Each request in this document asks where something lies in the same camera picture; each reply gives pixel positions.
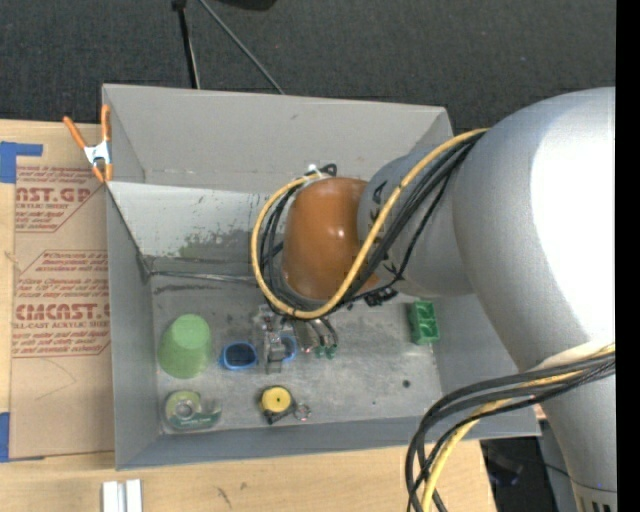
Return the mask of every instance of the green connector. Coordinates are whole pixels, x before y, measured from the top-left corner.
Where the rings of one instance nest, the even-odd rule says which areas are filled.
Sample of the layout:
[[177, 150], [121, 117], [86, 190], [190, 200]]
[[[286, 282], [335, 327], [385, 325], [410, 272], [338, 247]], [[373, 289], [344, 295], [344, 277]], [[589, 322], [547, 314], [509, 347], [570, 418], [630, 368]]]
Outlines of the green connector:
[[416, 345], [435, 343], [440, 339], [436, 312], [433, 304], [426, 300], [417, 300], [408, 311], [411, 326], [411, 341]]

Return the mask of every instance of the black cable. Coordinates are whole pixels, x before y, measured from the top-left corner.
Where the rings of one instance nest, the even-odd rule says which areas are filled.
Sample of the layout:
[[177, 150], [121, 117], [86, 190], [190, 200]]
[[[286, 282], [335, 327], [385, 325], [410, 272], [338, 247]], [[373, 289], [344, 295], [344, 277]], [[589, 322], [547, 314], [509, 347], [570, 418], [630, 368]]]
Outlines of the black cable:
[[[511, 390], [513, 392], [511, 398], [515, 398], [517, 396], [523, 396], [523, 392], [529, 391], [529, 394], [535, 394], [539, 391], [538, 388], [542, 387], [543, 389], [549, 389], [549, 388], [554, 388], [554, 392], [555, 389], [564, 389], [567, 387], [567, 385], [571, 385], [574, 383], [583, 383], [583, 381], [585, 379], [588, 378], [592, 378], [593, 376], [597, 376], [602, 372], [606, 372], [609, 371], [611, 368], [613, 368], [613, 366], [615, 365], [615, 355], [613, 354], [608, 354], [607, 356], [604, 356], [604, 361], [602, 361], [602, 358], [598, 358], [595, 363], [592, 365], [592, 367], [586, 367], [583, 368], [581, 371], [581, 373], [579, 375], [576, 375], [574, 377], [571, 377], [567, 380], [564, 380], [562, 382], [556, 382], [556, 383], [552, 383], [552, 384], [548, 384], [548, 385], [542, 385], [542, 386], [535, 386], [535, 387], [528, 387], [528, 388], [524, 388], [524, 387], [519, 387], [516, 389]], [[564, 375], [566, 373], [571, 373], [571, 372], [566, 372], [566, 371], [559, 371], [557, 373], [557, 375]], [[479, 397], [476, 397], [478, 399], [480, 399], [479, 401], [477, 401], [476, 403], [470, 403], [468, 406], [472, 407], [474, 405], [481, 405], [484, 403], [488, 403], [488, 402], [493, 402], [495, 401], [496, 397], [495, 396], [491, 396], [491, 398], [489, 398], [489, 395], [482, 395]], [[505, 397], [498, 397], [498, 399], [504, 399], [504, 398], [509, 398], [509, 396], [505, 396]], [[441, 417], [432, 417], [430, 418], [428, 421], [424, 421], [423, 418], [423, 422], [421, 422], [421, 426], [418, 429], [418, 431], [416, 432], [416, 435], [414, 436], [415, 441], [412, 440], [413, 442], [417, 442], [418, 447], [422, 447], [424, 449], [424, 443], [425, 443], [425, 433], [426, 431], [431, 428], [435, 423], [441, 421], [442, 419], [444, 419], [445, 417], [449, 416], [450, 414], [453, 414], [455, 412], [459, 412], [458, 410], [454, 410], [454, 409], [447, 409], [446, 411], [443, 411], [443, 415]], [[424, 457], [424, 451], [422, 452], [423, 455], [420, 456], [420, 461], [424, 461], [426, 460]]]
[[[478, 384], [474, 384], [471, 386], [466, 386], [465, 388], [461, 388], [460, 390], [451, 393], [450, 395], [447, 395], [446, 397], [443, 397], [441, 400], [439, 400], [428, 412], [427, 414], [425, 414], [425, 416], [423, 417], [420, 427], [418, 428], [418, 431], [416, 432], [416, 434], [414, 435], [410, 445], [409, 445], [409, 450], [407, 453], [407, 459], [406, 459], [406, 464], [405, 464], [405, 474], [406, 474], [406, 478], [407, 478], [407, 489], [409, 490], [409, 492], [411, 492], [411, 488], [413, 485], [413, 460], [415, 458], [416, 455], [416, 451], [418, 451], [418, 448], [421, 448], [421, 452], [422, 455], [419, 456], [419, 460], [421, 462], [421, 466], [423, 464], [424, 461], [424, 433], [426, 432], [426, 430], [428, 430], [428, 428], [431, 428], [431, 426], [433, 426], [433, 424], [435, 424], [436, 422], [440, 421], [441, 419], [443, 419], [444, 417], [448, 416], [449, 414], [453, 414], [454, 412], [458, 412], [457, 410], [454, 409], [446, 409], [446, 411], [442, 411], [439, 415], [437, 415], [439, 413], [439, 410], [442, 410], [444, 407], [446, 407], [449, 403], [457, 400], [458, 398], [465, 396], [466, 394], [471, 394], [471, 393], [476, 393], [479, 391], [484, 390], [485, 388], [491, 387], [491, 388], [495, 388], [497, 386], [500, 385], [510, 385], [510, 384], [523, 384], [524, 382], [527, 381], [531, 381], [531, 380], [535, 380], [535, 379], [539, 379], [539, 378], [545, 378], [545, 377], [549, 377], [549, 376], [553, 376], [555, 375], [562, 375], [564, 373], [569, 373], [569, 371], [576, 371], [576, 370], [584, 370], [586, 368], [589, 367], [593, 367], [595, 365], [601, 365], [606, 361], [611, 361], [612, 359], [614, 359], [615, 356], [613, 354], [607, 354], [607, 355], [603, 355], [603, 356], [598, 356], [595, 358], [592, 358], [590, 360], [586, 360], [586, 361], [579, 361], [579, 362], [575, 362], [575, 363], [569, 363], [566, 365], [562, 365], [556, 368], [550, 368], [550, 369], [546, 369], [546, 370], [538, 370], [536, 372], [529, 372], [527, 374], [518, 374], [518, 375], [512, 375], [512, 376], [508, 376], [508, 377], [501, 377], [498, 379], [492, 379], [491, 381], [486, 381], [483, 383], [478, 383]], [[522, 391], [528, 391], [529, 393], [531, 393], [532, 391], [534, 391], [532, 388], [528, 388], [528, 389], [524, 389], [522, 388]], [[485, 400], [485, 396], [481, 395], [479, 397], [476, 397], [477, 402], [476, 403], [467, 403], [467, 407], [471, 407], [473, 405], [478, 405], [479, 403], [486, 403], [488, 401], [492, 401], [492, 400]]]
[[180, 20], [182, 44], [184, 45], [184, 53], [187, 57], [187, 67], [189, 68], [189, 81], [191, 82], [191, 88], [200, 89], [200, 75], [198, 74], [196, 59], [193, 54], [193, 45], [191, 44], [191, 38], [189, 37], [189, 27], [187, 25], [187, 15], [185, 13], [187, 0], [173, 0], [171, 2], [171, 6], [173, 7], [173, 10], [178, 13], [178, 19]]
[[233, 40], [234, 43], [236, 43], [236, 45], [238, 46], [238, 48], [240, 48], [242, 50], [242, 52], [249, 57], [249, 59], [251, 59], [251, 62], [253, 62], [255, 64], [255, 66], [260, 70], [260, 72], [262, 73], [262, 75], [269, 81], [269, 83], [280, 93], [280, 94], [286, 94], [284, 92], [284, 90], [282, 89], [282, 87], [280, 87], [278, 85], [278, 83], [275, 81], [275, 79], [269, 74], [269, 72], [267, 71], [267, 69], [260, 63], [260, 61], [256, 58], [255, 55], [253, 55], [253, 53], [251, 53], [249, 51], [249, 49], [242, 43], [242, 41], [240, 41], [240, 39], [238, 38], [238, 36], [235, 35], [235, 33], [225, 24], [224, 21], [222, 21], [222, 18], [220, 18], [220, 16], [218, 16], [218, 14], [209, 6], [209, 4], [205, 1], [205, 0], [198, 0], [198, 2], [200, 3], [200, 5], [202, 5], [202, 7], [204, 7], [204, 9], [209, 13], [209, 15], [215, 20], [215, 22], [220, 26], [220, 28], [222, 28], [222, 30], [224, 30], [227, 35]]
[[[528, 399], [528, 400], [522, 400], [520, 402], [517, 402], [515, 404], [510, 404], [510, 405], [505, 405], [502, 406], [494, 411], [488, 411], [485, 413], [480, 413], [480, 414], [476, 414], [473, 416], [470, 416], [466, 419], [464, 419], [463, 421], [459, 422], [458, 424], [456, 424], [454, 427], [452, 427], [451, 429], [449, 429], [436, 443], [436, 445], [434, 446], [434, 448], [431, 451], [431, 454], [429, 456], [429, 458], [426, 459], [426, 461], [420, 461], [420, 467], [421, 467], [421, 472], [418, 476], [418, 478], [416, 479], [415, 482], [413, 482], [413, 457], [409, 458], [409, 454], [407, 455], [407, 460], [405, 463], [405, 473], [407, 475], [407, 486], [409, 489], [409, 502], [407, 505], [407, 510], [411, 509], [411, 506], [414, 507], [415, 510], [417, 511], [422, 511], [422, 506], [420, 505], [420, 502], [417, 500], [417, 496], [416, 496], [416, 492], [418, 487], [420, 486], [420, 484], [422, 483], [422, 481], [428, 476], [428, 468], [430, 467], [430, 464], [433, 462], [435, 455], [439, 452], [439, 450], [442, 448], [442, 446], [444, 445], [444, 443], [446, 442], [446, 440], [453, 435], [453, 433], [455, 433], [456, 430], [458, 430], [459, 428], [461, 428], [462, 426], [466, 425], [469, 422], [481, 419], [481, 418], [485, 418], [488, 416], [494, 416], [497, 414], [502, 414], [504, 412], [509, 412], [509, 411], [513, 411], [513, 410], [518, 410], [518, 409], [522, 409], [525, 407], [529, 407], [533, 404], [536, 403], [540, 403], [543, 402], [545, 400], [549, 400], [551, 398], [557, 397], [559, 395], [562, 395], [578, 386], [581, 386], [583, 384], [586, 384], [588, 382], [593, 382], [595, 380], [600, 380], [602, 378], [608, 377], [610, 375], [612, 375], [613, 373], [615, 373], [615, 356], [613, 356], [613, 361], [611, 362], [607, 362], [604, 364], [598, 364], [594, 369], [590, 370], [590, 371], [585, 371], [584, 373], [580, 374], [577, 377], [574, 378], [570, 378], [568, 381], [564, 381], [564, 385], [558, 387], [558, 386], [554, 386], [558, 389], [554, 389], [553, 391], [550, 392], [546, 392], [546, 393], [542, 393], [538, 396], [535, 396], [534, 398]], [[422, 444], [424, 445], [424, 436], [418, 436], [417, 435], [418, 432], [416, 433], [416, 435], [414, 436], [414, 439], [412, 440], [411, 444], [410, 444], [410, 449], [413, 448], [414, 453], [413, 455], [415, 456], [415, 443], [416, 440], [419, 440], [420, 437], [422, 437]]]
[[[425, 166], [425, 168], [421, 171], [423, 173], [423, 176], [418, 178], [413, 188], [410, 191], [408, 191], [409, 193], [408, 197], [405, 199], [404, 203], [401, 205], [399, 211], [395, 214], [394, 216], [395, 218], [391, 223], [390, 227], [388, 229], [385, 229], [385, 236], [380, 241], [378, 247], [373, 251], [373, 254], [368, 259], [368, 262], [365, 265], [364, 269], [360, 272], [359, 276], [354, 280], [354, 283], [352, 283], [352, 285], [349, 287], [349, 290], [347, 290], [345, 297], [343, 297], [340, 303], [337, 304], [336, 307], [333, 308], [333, 310], [329, 314], [337, 311], [341, 307], [344, 307], [346, 304], [349, 304], [355, 300], [354, 299], [355, 294], [362, 287], [364, 282], [366, 282], [366, 280], [373, 274], [377, 266], [384, 260], [389, 247], [395, 242], [396, 238], [405, 228], [406, 224], [411, 218], [411, 215], [415, 213], [415, 211], [422, 204], [425, 198], [430, 193], [432, 193], [439, 185], [441, 185], [443, 180], [447, 180], [447, 177], [450, 176], [451, 173], [453, 173], [454, 170], [459, 166], [459, 164], [464, 160], [468, 152], [471, 150], [471, 148], [477, 142], [477, 140], [479, 140], [481, 135], [482, 134], [478, 134], [470, 138], [469, 140], [466, 140], [464, 142], [461, 142], [460, 144], [455, 145], [452, 148], [449, 148], [442, 155], [439, 155], [436, 159], [434, 159], [433, 162]], [[435, 208], [440, 202], [443, 194], [444, 194], [444, 190], [441, 188], [441, 190], [438, 191], [437, 197], [434, 199], [427, 213], [425, 214], [425, 218], [422, 219], [418, 229], [421, 230], [426, 226], [429, 218], [435, 211]], [[283, 198], [280, 202], [278, 202], [277, 203], [278, 206], [276, 207], [276, 210], [284, 209], [284, 206], [286, 205], [290, 197], [291, 195], [287, 194], [285, 198]], [[279, 220], [279, 218], [280, 218], [280, 214], [277, 212], [273, 212], [267, 221], [265, 234], [263, 235], [263, 239], [262, 239], [263, 243], [261, 244], [261, 254], [260, 254], [261, 262], [265, 262], [265, 263], [272, 262], [275, 257], [276, 253], [274, 253], [273, 245], [269, 245], [269, 247], [267, 248], [266, 257], [263, 258], [262, 254], [264, 253], [264, 240], [265, 240], [264, 237], [265, 236], [267, 237], [266, 240], [272, 239], [271, 237], [273, 235], [267, 234], [267, 233], [273, 233], [277, 230], [278, 223], [276, 222], [276, 220]], [[413, 250], [413, 247], [415, 246], [418, 236], [419, 236], [419, 233], [412, 238], [410, 251]], [[406, 267], [406, 264], [409, 261], [409, 257], [410, 257], [410, 253], [408, 256], [406, 256], [403, 259], [403, 267]], [[278, 281], [277, 278], [275, 279], [275, 281], [271, 278], [268, 279], [270, 289], [274, 292], [276, 296], [278, 296], [283, 301], [291, 299], [292, 298], [291, 294], [287, 292], [284, 286], [280, 286], [277, 281]], [[386, 288], [389, 288], [389, 285], [381, 287], [380, 289], [386, 289]], [[298, 303], [298, 305], [294, 305], [289, 300], [289, 303], [292, 307], [295, 307], [296, 309], [301, 309], [303, 305], [300, 304], [299, 301], [296, 301], [296, 302]]]
[[[438, 204], [440, 203], [450, 177], [452, 176], [453, 172], [459, 167], [459, 165], [464, 161], [469, 151], [471, 151], [475, 143], [480, 139], [482, 135], [483, 134], [478, 134], [471, 139], [466, 140], [459, 145], [454, 146], [453, 148], [450, 148], [447, 152], [443, 153], [443, 155], [440, 155], [438, 159], [436, 159], [434, 162], [431, 162], [431, 164], [427, 165], [425, 169], [423, 169], [422, 172], [426, 171], [425, 175], [418, 179], [416, 186], [410, 192], [410, 195], [405, 200], [402, 208], [394, 216], [395, 218], [391, 222], [391, 225], [388, 228], [385, 228], [385, 237], [380, 241], [376, 249], [373, 251], [368, 259], [367, 265], [354, 280], [338, 307], [341, 307], [345, 303], [353, 302], [368, 295], [378, 293], [381, 290], [390, 288], [391, 286], [393, 286], [393, 284], [402, 279], [402, 273], [408, 265], [409, 259], [418, 241], [418, 238], [424, 230], [429, 219], [433, 215]], [[418, 228], [414, 232], [414, 235], [412, 236], [412, 239], [407, 246], [407, 250], [405, 252], [405, 256], [400, 265], [400, 268], [395, 273], [396, 275], [394, 276], [394, 279], [390, 283], [380, 286], [375, 290], [371, 290], [354, 297], [355, 293], [362, 288], [364, 283], [369, 279], [369, 277], [371, 277], [371, 275], [375, 272], [382, 261], [386, 259], [388, 251], [390, 250], [391, 246], [400, 235], [400, 233], [405, 229], [405, 226], [411, 219], [411, 216], [420, 207], [420, 205], [429, 196], [429, 194], [431, 194], [443, 181], [444, 183], [438, 191], [437, 196], [432, 201]]]

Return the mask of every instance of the small metal part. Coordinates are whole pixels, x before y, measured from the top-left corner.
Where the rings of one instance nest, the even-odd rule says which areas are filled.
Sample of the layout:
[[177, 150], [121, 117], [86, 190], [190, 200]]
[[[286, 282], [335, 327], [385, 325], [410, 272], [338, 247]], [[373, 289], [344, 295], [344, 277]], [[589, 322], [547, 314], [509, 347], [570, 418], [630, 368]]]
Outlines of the small metal part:
[[299, 421], [307, 421], [311, 416], [311, 407], [307, 404], [298, 404], [296, 410], [293, 411], [293, 417]]
[[267, 374], [282, 372], [282, 361], [287, 357], [287, 348], [280, 336], [271, 331], [264, 335], [264, 356]]

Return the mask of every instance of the yellow tape measure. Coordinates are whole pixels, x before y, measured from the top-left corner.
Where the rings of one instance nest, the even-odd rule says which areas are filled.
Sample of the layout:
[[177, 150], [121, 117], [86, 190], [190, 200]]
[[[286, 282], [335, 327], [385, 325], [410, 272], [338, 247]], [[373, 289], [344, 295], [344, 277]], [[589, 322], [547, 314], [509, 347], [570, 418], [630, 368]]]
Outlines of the yellow tape measure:
[[279, 414], [291, 407], [293, 398], [287, 388], [273, 386], [265, 389], [260, 398], [260, 407], [264, 412]]

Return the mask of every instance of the green cup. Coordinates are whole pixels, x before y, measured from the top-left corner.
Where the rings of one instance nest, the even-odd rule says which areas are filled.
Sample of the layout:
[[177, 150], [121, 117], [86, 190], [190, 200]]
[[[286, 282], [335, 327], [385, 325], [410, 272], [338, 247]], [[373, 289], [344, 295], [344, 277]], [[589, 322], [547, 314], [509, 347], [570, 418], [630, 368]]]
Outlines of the green cup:
[[179, 316], [162, 335], [158, 361], [173, 377], [195, 377], [209, 366], [211, 357], [211, 330], [199, 315]]

